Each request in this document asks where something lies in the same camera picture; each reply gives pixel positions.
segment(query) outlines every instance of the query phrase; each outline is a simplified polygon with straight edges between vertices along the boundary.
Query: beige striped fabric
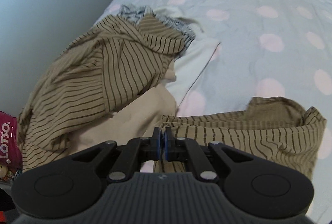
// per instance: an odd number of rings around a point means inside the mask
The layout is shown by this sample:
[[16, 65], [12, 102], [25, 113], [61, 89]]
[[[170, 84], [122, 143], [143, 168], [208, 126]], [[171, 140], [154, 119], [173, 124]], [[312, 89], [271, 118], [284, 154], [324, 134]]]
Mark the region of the beige striped fabric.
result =
[[[200, 145], [218, 140], [226, 145], [295, 169], [309, 179], [317, 159], [326, 119], [311, 107], [283, 98], [254, 97], [246, 111], [200, 117], [165, 116], [162, 128], [175, 137], [195, 139]], [[180, 162], [156, 163], [155, 172], [181, 172]]]
[[75, 39], [41, 77], [18, 118], [24, 171], [62, 158], [68, 134], [156, 86], [183, 35], [147, 14], [108, 16]]

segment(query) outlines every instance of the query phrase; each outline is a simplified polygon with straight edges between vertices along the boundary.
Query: laundry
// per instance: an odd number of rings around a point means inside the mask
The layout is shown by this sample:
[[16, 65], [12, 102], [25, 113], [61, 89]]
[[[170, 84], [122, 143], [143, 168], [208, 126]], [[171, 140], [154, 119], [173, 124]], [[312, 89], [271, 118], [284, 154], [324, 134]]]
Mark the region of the laundry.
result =
[[[247, 110], [200, 117], [164, 116], [162, 129], [195, 139], [200, 145], [218, 140], [241, 151], [295, 169], [309, 179], [326, 127], [326, 119], [287, 98], [253, 97]], [[159, 161], [154, 172], [183, 172], [180, 162]]]
[[176, 59], [183, 55], [183, 53], [188, 49], [190, 43], [195, 39], [194, 31], [188, 26], [187, 20], [181, 21], [184, 18], [183, 13], [175, 7], [160, 7], [157, 10], [152, 10], [149, 6], [135, 6], [133, 4], [121, 5], [118, 16], [126, 18], [130, 22], [138, 24], [141, 19], [146, 15], [151, 14], [161, 21], [166, 26], [180, 31], [185, 36], [185, 47], [176, 56]]
[[18, 117], [24, 171], [66, 156], [70, 132], [155, 87], [184, 47], [184, 35], [151, 14], [138, 24], [110, 15], [76, 38]]
[[101, 118], [82, 129], [73, 131], [69, 136], [71, 142], [69, 154], [106, 140], [115, 140], [117, 145], [127, 144], [130, 139], [152, 133], [154, 126], [162, 123], [163, 115], [175, 116], [176, 109], [175, 99], [162, 84], [159, 84], [118, 113], [114, 113], [111, 118]]

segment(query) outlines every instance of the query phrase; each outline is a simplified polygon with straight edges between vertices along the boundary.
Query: bed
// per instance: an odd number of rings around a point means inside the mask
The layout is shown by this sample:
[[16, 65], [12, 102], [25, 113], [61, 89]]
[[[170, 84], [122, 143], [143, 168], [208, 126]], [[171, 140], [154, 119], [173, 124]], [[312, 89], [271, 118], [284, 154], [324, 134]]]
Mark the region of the bed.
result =
[[307, 215], [332, 220], [332, 0], [113, 0], [176, 6], [221, 44], [179, 103], [180, 116], [245, 109], [253, 96], [284, 96], [328, 120], [314, 171], [315, 196]]

